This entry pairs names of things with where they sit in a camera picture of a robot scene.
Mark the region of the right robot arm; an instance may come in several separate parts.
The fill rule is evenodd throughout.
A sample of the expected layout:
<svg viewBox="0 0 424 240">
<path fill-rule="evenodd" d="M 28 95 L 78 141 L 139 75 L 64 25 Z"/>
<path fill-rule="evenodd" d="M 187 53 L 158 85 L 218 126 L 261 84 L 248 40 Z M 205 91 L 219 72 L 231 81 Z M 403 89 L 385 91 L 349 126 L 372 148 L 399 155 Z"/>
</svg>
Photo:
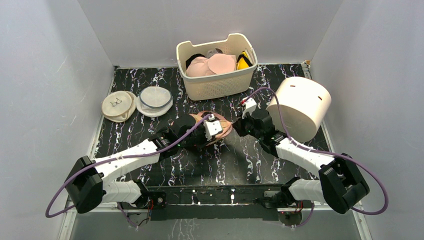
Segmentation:
<svg viewBox="0 0 424 240">
<path fill-rule="evenodd" d="M 240 137 L 252 136 L 262 149 L 282 160 L 288 160 L 312 173 L 317 179 L 293 177 L 273 196 L 264 197 L 265 207 L 295 207 L 300 201 L 321 202 L 344 214 L 370 193 L 359 168 L 345 156 L 316 153 L 315 149 L 291 141 L 277 130 L 265 111 L 240 115 L 232 124 Z"/>
</svg>

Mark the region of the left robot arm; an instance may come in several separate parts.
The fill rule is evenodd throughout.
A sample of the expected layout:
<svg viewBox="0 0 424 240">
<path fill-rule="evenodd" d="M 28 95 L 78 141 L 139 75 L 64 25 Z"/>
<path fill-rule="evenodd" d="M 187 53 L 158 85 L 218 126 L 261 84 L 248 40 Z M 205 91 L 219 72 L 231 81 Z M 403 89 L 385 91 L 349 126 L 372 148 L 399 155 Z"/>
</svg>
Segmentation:
<svg viewBox="0 0 424 240">
<path fill-rule="evenodd" d="M 139 180 L 118 181 L 118 177 L 170 158 L 181 148 L 202 148 L 222 131 L 219 120 L 212 114 L 200 120 L 191 115 L 178 118 L 136 146 L 97 160 L 88 156 L 79 158 L 64 183 L 65 189 L 79 214 L 114 202 L 144 209 L 160 194 L 149 191 Z"/>
</svg>

